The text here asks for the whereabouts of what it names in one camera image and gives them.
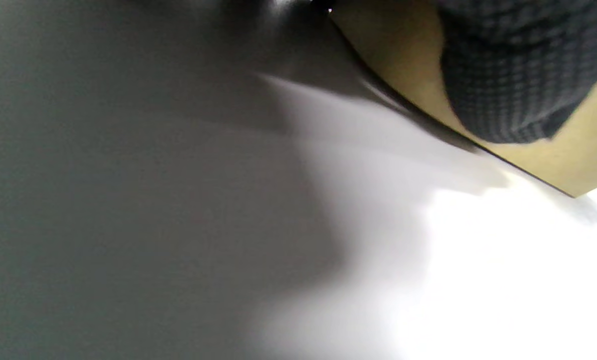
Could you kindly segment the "person's left hand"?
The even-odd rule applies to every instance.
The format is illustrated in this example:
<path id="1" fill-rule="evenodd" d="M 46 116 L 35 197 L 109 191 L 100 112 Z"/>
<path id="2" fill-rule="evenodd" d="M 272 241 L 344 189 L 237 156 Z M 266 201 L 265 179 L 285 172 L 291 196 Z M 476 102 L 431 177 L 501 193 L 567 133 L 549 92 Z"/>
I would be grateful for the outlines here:
<path id="1" fill-rule="evenodd" d="M 551 139 L 597 84 L 597 0 L 438 0 L 450 107 L 482 141 Z"/>

